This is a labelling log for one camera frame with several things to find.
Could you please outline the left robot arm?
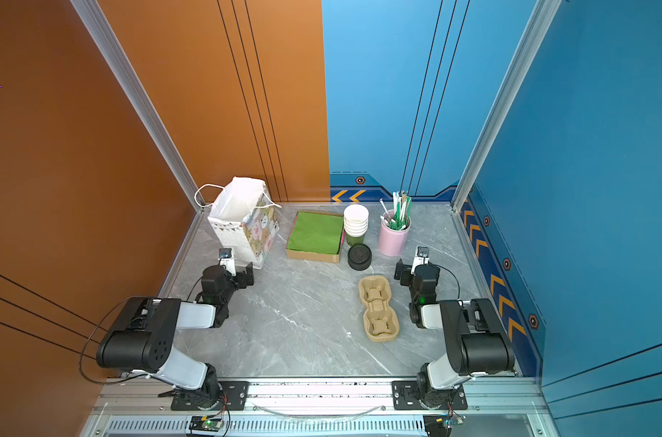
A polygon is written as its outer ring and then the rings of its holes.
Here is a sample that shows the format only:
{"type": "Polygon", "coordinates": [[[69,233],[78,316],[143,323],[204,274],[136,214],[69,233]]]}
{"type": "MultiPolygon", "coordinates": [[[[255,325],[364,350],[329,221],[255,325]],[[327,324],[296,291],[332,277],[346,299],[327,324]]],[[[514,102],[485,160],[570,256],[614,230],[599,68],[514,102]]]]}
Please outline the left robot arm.
{"type": "Polygon", "coordinates": [[[171,387],[174,411],[242,411],[248,382],[220,382],[214,365],[197,361],[174,346],[178,331],[222,327],[236,291],[255,284],[254,264],[238,271],[224,265],[204,270],[202,291],[193,302],[181,299],[131,297],[117,315],[96,351],[103,369],[134,371],[171,387]]]}

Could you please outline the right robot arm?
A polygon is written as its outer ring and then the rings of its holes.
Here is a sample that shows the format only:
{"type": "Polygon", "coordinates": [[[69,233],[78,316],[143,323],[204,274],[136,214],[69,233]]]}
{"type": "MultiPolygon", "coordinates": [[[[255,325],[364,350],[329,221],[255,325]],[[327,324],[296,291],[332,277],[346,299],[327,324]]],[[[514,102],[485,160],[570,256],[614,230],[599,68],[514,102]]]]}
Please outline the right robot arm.
{"type": "Polygon", "coordinates": [[[440,266],[398,261],[394,278],[409,288],[409,316],[420,329],[443,333],[445,353],[417,374],[416,399],[431,410],[466,409],[462,385],[478,376],[511,373],[516,354],[489,299],[439,300],[440,266]]]}

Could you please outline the stack of black lids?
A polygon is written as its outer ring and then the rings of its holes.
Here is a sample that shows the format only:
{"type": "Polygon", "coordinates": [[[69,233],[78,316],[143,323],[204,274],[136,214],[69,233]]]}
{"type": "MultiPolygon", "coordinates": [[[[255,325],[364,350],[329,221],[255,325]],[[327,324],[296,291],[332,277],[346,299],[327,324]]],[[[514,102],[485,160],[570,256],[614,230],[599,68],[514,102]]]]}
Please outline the stack of black lids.
{"type": "Polygon", "coordinates": [[[355,271],[365,271],[372,262],[372,251],[365,244],[352,246],[347,253],[347,263],[355,271]]]}

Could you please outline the pink straw holder cup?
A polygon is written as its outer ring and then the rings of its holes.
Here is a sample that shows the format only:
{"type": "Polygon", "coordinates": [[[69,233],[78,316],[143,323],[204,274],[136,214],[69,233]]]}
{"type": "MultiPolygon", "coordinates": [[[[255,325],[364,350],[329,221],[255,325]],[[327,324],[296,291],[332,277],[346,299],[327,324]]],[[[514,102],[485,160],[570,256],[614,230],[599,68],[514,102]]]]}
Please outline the pink straw holder cup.
{"type": "Polygon", "coordinates": [[[394,210],[390,210],[382,216],[380,222],[380,233],[378,240],[379,251],[389,257],[398,257],[405,249],[407,237],[409,236],[410,222],[402,227],[394,229],[394,210]]]}

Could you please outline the stack of pulp cup carriers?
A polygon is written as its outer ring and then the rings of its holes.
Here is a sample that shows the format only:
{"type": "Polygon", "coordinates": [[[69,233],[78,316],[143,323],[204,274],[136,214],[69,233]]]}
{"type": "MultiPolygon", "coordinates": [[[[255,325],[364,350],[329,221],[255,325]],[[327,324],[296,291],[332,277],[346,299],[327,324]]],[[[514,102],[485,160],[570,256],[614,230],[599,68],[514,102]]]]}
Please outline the stack of pulp cup carriers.
{"type": "Polygon", "coordinates": [[[393,342],[398,338],[398,315],[390,306],[392,291],[383,276],[367,276],[358,282],[358,296],[365,308],[363,326],[371,342],[393,342]]]}

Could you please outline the cartoon animal paper gift bag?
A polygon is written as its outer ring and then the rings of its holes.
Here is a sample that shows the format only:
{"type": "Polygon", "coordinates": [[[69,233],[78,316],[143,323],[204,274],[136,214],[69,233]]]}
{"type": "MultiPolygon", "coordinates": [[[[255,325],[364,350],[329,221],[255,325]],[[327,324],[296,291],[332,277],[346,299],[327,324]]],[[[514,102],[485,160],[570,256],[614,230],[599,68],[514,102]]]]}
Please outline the cartoon animal paper gift bag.
{"type": "Polygon", "coordinates": [[[280,206],[271,200],[267,184],[258,178],[234,177],[219,190],[211,203],[201,191],[194,193],[198,207],[209,209],[207,220],[225,249],[235,260],[262,269],[280,231],[276,216],[280,206]]]}

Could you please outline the bundle of wrapped straws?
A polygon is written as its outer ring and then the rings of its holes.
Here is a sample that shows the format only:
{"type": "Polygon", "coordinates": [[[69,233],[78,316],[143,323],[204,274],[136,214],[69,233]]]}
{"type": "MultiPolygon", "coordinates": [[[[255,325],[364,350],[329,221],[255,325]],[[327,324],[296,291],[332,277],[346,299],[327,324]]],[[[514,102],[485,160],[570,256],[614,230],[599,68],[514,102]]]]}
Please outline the bundle of wrapped straws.
{"type": "Polygon", "coordinates": [[[393,209],[389,210],[382,198],[379,200],[384,211],[382,222],[392,231],[405,231],[410,226],[412,198],[405,191],[392,193],[393,209]]]}

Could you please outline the stack of paper cups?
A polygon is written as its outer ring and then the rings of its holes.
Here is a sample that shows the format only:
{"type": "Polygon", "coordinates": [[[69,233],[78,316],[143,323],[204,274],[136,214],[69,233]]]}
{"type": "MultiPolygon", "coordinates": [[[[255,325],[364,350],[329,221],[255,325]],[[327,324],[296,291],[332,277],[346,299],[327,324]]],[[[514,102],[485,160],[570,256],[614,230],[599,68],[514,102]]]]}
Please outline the stack of paper cups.
{"type": "Polygon", "coordinates": [[[364,243],[369,228],[369,210],[359,204],[353,204],[344,210],[344,233],[347,244],[352,247],[364,243]]]}

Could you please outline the green paper napkin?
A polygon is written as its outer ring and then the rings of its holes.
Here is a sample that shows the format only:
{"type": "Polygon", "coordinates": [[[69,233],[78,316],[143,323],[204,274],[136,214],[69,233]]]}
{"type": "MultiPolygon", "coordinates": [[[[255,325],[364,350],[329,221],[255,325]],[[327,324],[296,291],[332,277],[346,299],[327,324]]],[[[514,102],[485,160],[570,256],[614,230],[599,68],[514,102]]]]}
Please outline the green paper napkin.
{"type": "Polygon", "coordinates": [[[339,253],[343,227],[343,218],[339,215],[299,211],[287,242],[287,249],[336,255],[339,253]]]}

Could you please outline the green circuit board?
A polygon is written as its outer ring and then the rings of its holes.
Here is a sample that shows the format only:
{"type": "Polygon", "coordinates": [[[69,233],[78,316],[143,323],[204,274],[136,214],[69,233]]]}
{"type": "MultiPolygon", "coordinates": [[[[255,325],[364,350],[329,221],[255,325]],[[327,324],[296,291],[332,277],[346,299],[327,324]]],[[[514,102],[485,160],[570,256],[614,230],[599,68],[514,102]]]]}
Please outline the green circuit board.
{"type": "Polygon", "coordinates": [[[223,436],[226,431],[226,422],[223,418],[214,415],[193,415],[188,424],[189,435],[193,436],[223,436]]]}

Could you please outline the small right circuit board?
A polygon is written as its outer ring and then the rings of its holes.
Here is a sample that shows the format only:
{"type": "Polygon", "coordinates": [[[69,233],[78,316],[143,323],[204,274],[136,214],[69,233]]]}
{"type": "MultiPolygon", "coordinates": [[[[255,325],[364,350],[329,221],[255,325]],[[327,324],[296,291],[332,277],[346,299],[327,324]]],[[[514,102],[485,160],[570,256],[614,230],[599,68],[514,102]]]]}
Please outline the small right circuit board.
{"type": "Polygon", "coordinates": [[[427,437],[450,437],[453,429],[464,424],[460,415],[424,415],[424,430],[427,437]]]}

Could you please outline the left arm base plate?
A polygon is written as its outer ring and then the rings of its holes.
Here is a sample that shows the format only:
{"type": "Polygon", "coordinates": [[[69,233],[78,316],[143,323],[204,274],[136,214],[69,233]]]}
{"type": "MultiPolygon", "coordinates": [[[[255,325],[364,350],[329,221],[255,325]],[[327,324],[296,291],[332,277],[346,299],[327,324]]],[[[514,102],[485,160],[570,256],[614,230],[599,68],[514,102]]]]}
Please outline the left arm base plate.
{"type": "Polygon", "coordinates": [[[228,412],[241,412],[247,404],[249,386],[248,381],[219,382],[216,396],[210,397],[177,390],[170,409],[175,412],[217,413],[223,409],[228,412]]]}

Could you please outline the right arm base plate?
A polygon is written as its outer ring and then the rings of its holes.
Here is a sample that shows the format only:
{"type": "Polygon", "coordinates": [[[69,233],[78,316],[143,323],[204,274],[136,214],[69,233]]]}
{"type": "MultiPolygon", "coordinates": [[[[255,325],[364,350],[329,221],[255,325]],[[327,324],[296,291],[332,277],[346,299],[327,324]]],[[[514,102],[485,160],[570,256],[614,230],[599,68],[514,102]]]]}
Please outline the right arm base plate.
{"type": "Polygon", "coordinates": [[[397,411],[440,410],[466,411],[469,406],[465,391],[458,389],[421,391],[416,381],[391,382],[392,400],[397,411]]]}

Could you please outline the aluminium front rail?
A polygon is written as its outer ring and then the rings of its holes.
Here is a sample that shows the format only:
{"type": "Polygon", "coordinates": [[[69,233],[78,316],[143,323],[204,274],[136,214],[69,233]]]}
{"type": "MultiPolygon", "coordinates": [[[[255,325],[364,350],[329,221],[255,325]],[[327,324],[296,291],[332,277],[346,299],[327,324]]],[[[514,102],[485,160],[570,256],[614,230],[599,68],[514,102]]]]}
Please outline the aluminium front rail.
{"type": "MultiPolygon", "coordinates": [[[[244,409],[232,415],[277,414],[296,417],[398,414],[389,377],[250,378],[244,409]]],[[[90,415],[175,415],[166,387],[155,380],[133,380],[103,387],[90,415]]],[[[467,415],[548,414],[540,386],[531,378],[480,377],[463,385],[467,415]]]]}

